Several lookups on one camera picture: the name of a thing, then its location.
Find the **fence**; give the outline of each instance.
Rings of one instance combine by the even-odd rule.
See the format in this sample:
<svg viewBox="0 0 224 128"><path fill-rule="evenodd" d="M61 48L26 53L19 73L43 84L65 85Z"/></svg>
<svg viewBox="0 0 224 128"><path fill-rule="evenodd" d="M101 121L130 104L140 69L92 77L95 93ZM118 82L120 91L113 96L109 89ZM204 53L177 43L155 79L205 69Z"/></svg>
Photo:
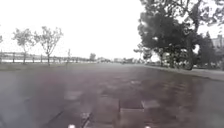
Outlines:
<svg viewBox="0 0 224 128"><path fill-rule="evenodd" d="M81 57L57 57L51 56L50 63L78 63L78 62L91 62L87 58ZM1 52L0 63L47 63L48 58L46 55L25 54L23 52Z"/></svg>

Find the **foliage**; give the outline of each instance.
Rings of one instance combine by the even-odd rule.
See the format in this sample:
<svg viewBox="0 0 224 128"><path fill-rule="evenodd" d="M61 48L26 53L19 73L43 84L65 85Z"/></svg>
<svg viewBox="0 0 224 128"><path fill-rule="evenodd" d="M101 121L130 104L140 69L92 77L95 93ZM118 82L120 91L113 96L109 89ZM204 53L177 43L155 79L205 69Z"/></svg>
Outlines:
<svg viewBox="0 0 224 128"><path fill-rule="evenodd" d="M42 27L42 31L42 34L37 34L37 32L35 32L34 39L43 47L48 57L48 65L50 65L50 55L54 51L60 38L63 36L63 33L60 28L56 28L52 31L46 26Z"/></svg>
<svg viewBox="0 0 224 128"><path fill-rule="evenodd" d="M169 53L170 63L186 50L188 69L192 69L193 49L199 43L197 30L201 24L223 23L224 0L211 0L217 5L215 13L205 0L140 0L145 7L141 13L139 34L144 47L162 56Z"/></svg>
<svg viewBox="0 0 224 128"><path fill-rule="evenodd" d="M91 53L90 56L89 56L89 59L91 61L94 61L96 59L96 54L95 53Z"/></svg>
<svg viewBox="0 0 224 128"><path fill-rule="evenodd" d="M143 53L143 45L142 44L138 44L138 48L134 49L134 52L139 53L140 54L140 58L141 59L141 55Z"/></svg>
<svg viewBox="0 0 224 128"><path fill-rule="evenodd" d="M200 65L208 64L208 67L211 68L211 62L216 63L216 55L212 44L212 40L208 32L206 34L206 37L201 38L199 45L200 49L198 52L198 58L199 58L198 64Z"/></svg>
<svg viewBox="0 0 224 128"><path fill-rule="evenodd" d="M29 29L19 30L13 33L14 37L13 40L17 40L17 44L23 48L23 51L27 53L31 47L35 45L33 41L33 35Z"/></svg>

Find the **sky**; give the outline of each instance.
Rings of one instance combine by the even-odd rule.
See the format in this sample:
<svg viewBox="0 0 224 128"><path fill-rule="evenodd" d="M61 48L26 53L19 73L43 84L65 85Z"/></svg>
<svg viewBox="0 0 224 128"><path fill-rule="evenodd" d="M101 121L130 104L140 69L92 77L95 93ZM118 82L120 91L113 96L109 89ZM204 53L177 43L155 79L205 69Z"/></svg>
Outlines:
<svg viewBox="0 0 224 128"><path fill-rule="evenodd" d="M16 28L40 31L42 26L59 27L64 36L53 55L106 58L138 58L133 49L141 42L137 26L143 7L139 0L5 0L1 1L2 51L22 52L12 40ZM200 27L217 36L217 27ZM44 54L40 45L32 54Z"/></svg>

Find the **sidewalk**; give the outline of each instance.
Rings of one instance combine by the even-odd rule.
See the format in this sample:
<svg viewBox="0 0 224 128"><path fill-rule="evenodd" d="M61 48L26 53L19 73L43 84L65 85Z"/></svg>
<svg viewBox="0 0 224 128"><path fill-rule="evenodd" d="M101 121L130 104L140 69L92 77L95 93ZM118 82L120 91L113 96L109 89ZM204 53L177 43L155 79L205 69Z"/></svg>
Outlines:
<svg viewBox="0 0 224 128"><path fill-rule="evenodd" d="M183 69L171 69L171 68L163 68L163 67L155 67L155 66L149 66L145 65L145 67L164 70L164 71L170 71L185 75L193 75L193 76L199 76L204 78L209 78L213 80L220 80L224 81L224 71L217 71L217 70L206 70L206 69L193 69L191 71L183 70Z"/></svg>

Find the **wet road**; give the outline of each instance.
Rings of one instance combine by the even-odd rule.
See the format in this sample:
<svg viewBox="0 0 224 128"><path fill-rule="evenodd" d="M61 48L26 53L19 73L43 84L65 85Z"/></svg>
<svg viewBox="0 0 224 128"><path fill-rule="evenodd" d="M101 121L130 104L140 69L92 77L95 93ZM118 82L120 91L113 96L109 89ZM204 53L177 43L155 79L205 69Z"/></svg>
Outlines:
<svg viewBox="0 0 224 128"><path fill-rule="evenodd" d="M0 128L224 127L222 81L120 64L0 72L0 81Z"/></svg>

